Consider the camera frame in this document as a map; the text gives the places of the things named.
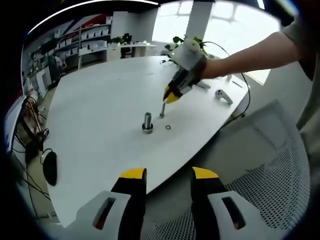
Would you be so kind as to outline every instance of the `black mouse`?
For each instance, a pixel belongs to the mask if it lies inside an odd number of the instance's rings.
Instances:
[[[55,152],[51,151],[46,155],[42,170],[48,184],[55,186],[57,183],[57,154]]]

